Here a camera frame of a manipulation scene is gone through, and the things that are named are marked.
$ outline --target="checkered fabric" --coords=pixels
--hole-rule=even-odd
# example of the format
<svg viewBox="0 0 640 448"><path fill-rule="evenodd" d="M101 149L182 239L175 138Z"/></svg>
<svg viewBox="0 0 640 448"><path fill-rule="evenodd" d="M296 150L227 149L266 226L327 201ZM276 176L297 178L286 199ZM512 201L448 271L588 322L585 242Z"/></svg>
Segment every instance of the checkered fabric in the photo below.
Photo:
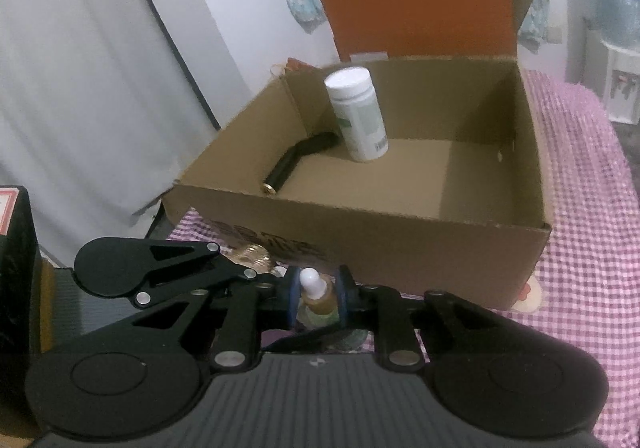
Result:
<svg viewBox="0 0 640 448"><path fill-rule="evenodd" d="M611 448L637 447L640 211L628 165L596 95L538 72L525 81L551 160L554 230L535 271L542 307L502 314L590 352L610 385L594 434ZM218 240L193 209L171 238Z"/></svg>

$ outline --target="silver bolt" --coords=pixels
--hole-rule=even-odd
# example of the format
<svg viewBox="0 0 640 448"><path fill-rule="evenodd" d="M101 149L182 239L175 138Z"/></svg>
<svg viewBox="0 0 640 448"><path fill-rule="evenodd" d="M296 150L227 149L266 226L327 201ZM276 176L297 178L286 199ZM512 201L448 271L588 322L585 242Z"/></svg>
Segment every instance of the silver bolt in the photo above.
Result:
<svg viewBox="0 0 640 448"><path fill-rule="evenodd" d="M238 351L222 351L213 358L220 367L238 367L244 363L246 356Z"/></svg>
<svg viewBox="0 0 640 448"><path fill-rule="evenodd" d="M389 361L401 367L410 367L420 361L420 355L413 351L393 351L389 354Z"/></svg>
<svg viewBox="0 0 640 448"><path fill-rule="evenodd" d="M151 295L149 295L146 291L140 291L140 293L136 295L136 302L138 302L140 305L146 305L151 302Z"/></svg>
<svg viewBox="0 0 640 448"><path fill-rule="evenodd" d="M271 274L274 277L278 277L279 279L281 279L287 274L287 268L285 268L284 266L276 266L275 268L271 269Z"/></svg>

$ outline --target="open cardboard box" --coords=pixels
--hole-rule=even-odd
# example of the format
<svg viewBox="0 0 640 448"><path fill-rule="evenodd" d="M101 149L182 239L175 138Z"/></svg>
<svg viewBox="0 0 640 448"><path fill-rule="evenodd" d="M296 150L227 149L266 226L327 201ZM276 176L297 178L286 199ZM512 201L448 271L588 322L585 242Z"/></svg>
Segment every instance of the open cardboard box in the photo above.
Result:
<svg viewBox="0 0 640 448"><path fill-rule="evenodd" d="M0 398L0 448L24 448L39 436L32 418L15 412L12 405Z"/></svg>
<svg viewBox="0 0 640 448"><path fill-rule="evenodd" d="M345 263L360 282L418 295L445 289L508 308L546 244L551 211L546 154L514 56L511 0L496 3L506 13L497 21L510 24L502 34L511 36L511 54L460 56L457 43L449 53L457 56L366 64L390 141L383 157L355 163L336 147L303 158L276 196L261 193L288 147L338 130L323 80L344 65L293 72L271 82L184 172L164 197L170 219L195 207L231 245L261 243L298 265ZM398 23L394 38L374 27L353 38L357 46L337 42L341 53L413 41L410 22ZM497 34L488 35L488 50Z"/></svg>

